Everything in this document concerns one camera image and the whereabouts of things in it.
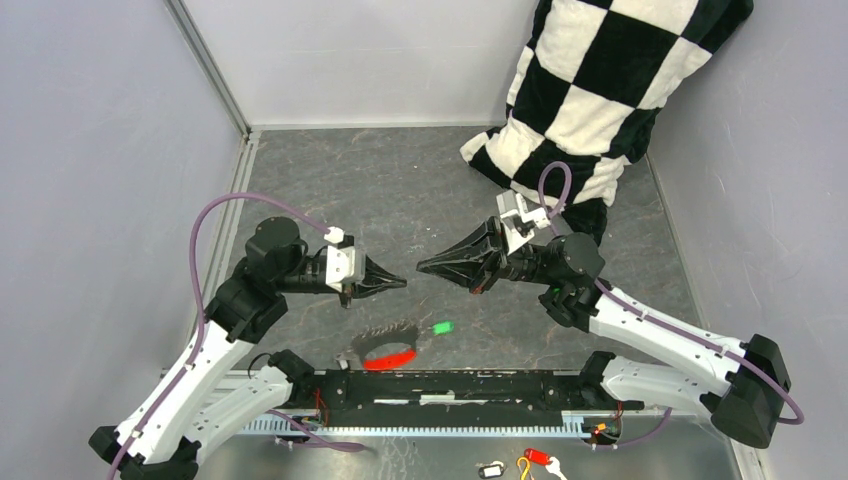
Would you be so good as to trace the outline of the red key tag with keyring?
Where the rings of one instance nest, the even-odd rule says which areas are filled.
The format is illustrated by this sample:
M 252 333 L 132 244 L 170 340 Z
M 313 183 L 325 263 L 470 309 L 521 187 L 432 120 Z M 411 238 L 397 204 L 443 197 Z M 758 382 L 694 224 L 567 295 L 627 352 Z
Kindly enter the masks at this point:
M 396 370 L 415 360 L 419 344 L 432 336 L 430 327 L 401 320 L 365 328 L 340 352 L 354 352 L 359 358 L 359 367 L 366 371 Z

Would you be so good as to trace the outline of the green key tag with key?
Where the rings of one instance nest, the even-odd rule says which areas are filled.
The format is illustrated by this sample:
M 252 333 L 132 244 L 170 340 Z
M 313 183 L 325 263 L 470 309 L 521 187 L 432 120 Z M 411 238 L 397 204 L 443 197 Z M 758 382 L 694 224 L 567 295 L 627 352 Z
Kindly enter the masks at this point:
M 454 331 L 454 329 L 455 329 L 455 324 L 451 321 L 439 322 L 439 323 L 433 324 L 430 327 L 431 333 L 433 335 L 436 335 L 436 336 L 450 334 Z

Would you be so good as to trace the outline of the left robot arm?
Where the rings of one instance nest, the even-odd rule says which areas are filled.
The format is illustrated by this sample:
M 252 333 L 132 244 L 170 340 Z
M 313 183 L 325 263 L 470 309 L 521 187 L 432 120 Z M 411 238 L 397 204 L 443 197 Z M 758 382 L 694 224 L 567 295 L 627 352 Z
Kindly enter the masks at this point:
M 306 405 L 313 368 L 286 350 L 272 356 L 246 384 L 222 399 L 208 398 L 288 311 L 287 294 L 330 294 L 342 307 L 389 289 L 404 278 L 383 269 L 341 231 L 339 245 L 314 254 L 294 220 L 271 217 L 245 244 L 245 255 L 203 311 L 200 332 L 149 397 L 117 426 L 101 426 L 92 450 L 123 479 L 192 479 L 211 454 L 274 407 Z

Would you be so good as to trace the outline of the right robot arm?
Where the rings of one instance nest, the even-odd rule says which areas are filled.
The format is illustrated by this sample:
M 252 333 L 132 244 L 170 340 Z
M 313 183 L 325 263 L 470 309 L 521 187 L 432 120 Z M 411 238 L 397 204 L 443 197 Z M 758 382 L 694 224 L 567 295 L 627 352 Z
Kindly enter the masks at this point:
M 770 446 L 780 424 L 800 424 L 779 345 L 760 334 L 749 340 L 680 321 L 601 278 L 605 261 L 585 233 L 532 243 L 526 227 L 491 217 L 466 238 L 418 262 L 417 271 L 472 294 L 499 280 L 546 286 L 538 298 L 557 324 L 627 344 L 656 359 L 642 364 L 595 353 L 577 382 L 580 400 L 602 408 L 613 399 L 688 411 L 727 437 L 756 449 Z

